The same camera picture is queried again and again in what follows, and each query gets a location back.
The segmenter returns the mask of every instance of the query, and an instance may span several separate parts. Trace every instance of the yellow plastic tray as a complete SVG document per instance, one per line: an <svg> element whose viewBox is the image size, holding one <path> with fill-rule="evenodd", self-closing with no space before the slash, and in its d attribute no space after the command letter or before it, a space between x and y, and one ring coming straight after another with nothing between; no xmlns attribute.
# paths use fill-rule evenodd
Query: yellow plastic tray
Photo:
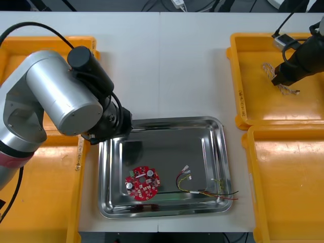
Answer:
<svg viewBox="0 0 324 243"><path fill-rule="evenodd" d="M253 126L242 144L256 243L324 242L324 126Z"/></svg>
<svg viewBox="0 0 324 243"><path fill-rule="evenodd" d="M96 40L88 36L67 37L76 46L88 47L99 59ZM64 58L69 46L58 37L9 37L0 48L0 84L31 53L54 50ZM87 141L58 133L45 114L48 139L24 168L17 198L0 225L0 242L80 242L77 232ZM9 202L15 178L0 191Z"/></svg>
<svg viewBox="0 0 324 243"><path fill-rule="evenodd" d="M296 33L292 37L309 37ZM238 128L252 125L324 124L324 73L306 77L291 86L299 95L282 95L271 83L262 64L283 62L271 34L236 33L227 50L234 84ZM293 50L287 51L287 58Z"/></svg>
<svg viewBox="0 0 324 243"><path fill-rule="evenodd" d="M85 46L89 48L97 59L100 58L96 51L96 40L91 36L66 37L75 47ZM71 48L58 37L8 37L0 48L0 85L30 54L40 50L52 50L58 52L66 60ZM47 116L44 115L43 126L45 130L56 130L56 127Z"/></svg>

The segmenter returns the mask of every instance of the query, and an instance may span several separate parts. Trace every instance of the yellow wire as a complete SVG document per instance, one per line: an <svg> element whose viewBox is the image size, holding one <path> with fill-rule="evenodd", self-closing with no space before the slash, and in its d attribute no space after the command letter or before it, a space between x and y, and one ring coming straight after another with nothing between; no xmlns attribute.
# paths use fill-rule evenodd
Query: yellow wire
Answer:
<svg viewBox="0 0 324 243"><path fill-rule="evenodd" d="M178 182L178 188L179 188L181 191L190 192L190 191L188 191L188 190L184 190L184 189L182 189L182 188L180 187L180 183L181 183L183 180L187 179L189 176L190 176L190 174L187 175L187 176L185 176L184 178L182 178L182 179ZM199 191L199 193L200 193L200 194L203 194L203 195L206 195L206 196L214 196L214 195L209 195L209 194L203 193L203 192L201 192L201 191Z"/></svg>

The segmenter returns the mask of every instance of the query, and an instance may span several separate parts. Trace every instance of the circular circuit board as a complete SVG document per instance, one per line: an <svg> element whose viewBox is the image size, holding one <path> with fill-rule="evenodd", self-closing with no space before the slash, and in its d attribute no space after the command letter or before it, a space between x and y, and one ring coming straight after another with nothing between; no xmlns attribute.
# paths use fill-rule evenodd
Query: circular circuit board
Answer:
<svg viewBox="0 0 324 243"><path fill-rule="evenodd" d="M157 194L160 179L155 169L140 166L130 171L130 176L125 179L125 187L129 196L137 201L146 201Z"/></svg>

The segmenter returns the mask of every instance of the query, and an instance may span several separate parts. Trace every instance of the metal tray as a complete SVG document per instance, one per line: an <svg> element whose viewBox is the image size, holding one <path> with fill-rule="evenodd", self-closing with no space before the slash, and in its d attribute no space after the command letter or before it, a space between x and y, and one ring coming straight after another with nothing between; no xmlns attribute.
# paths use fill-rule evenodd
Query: metal tray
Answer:
<svg viewBox="0 0 324 243"><path fill-rule="evenodd" d="M128 137L100 144L100 213L107 218L137 218L224 212L232 201L179 191L176 177L186 166L188 190L232 192L222 124L213 117L135 120ZM161 186L148 201L129 197L125 178L138 166L155 168Z"/></svg>

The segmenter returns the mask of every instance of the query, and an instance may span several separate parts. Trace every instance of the white tabletop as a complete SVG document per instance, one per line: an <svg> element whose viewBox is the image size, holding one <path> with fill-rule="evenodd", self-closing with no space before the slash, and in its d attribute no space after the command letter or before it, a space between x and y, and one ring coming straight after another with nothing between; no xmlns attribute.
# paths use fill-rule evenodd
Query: white tabletop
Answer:
<svg viewBox="0 0 324 243"><path fill-rule="evenodd" d="M86 163L79 231L245 232L255 227L246 154L235 127L230 64L225 50L235 32L274 32L287 14L221 13L3 13L0 31L38 21L64 35L92 35L115 92L134 119L200 116L224 125L233 190L232 208L222 214L109 220L97 209L97 155ZM308 32L322 14L295 14L282 29ZM38 27L13 35L51 35Z"/></svg>

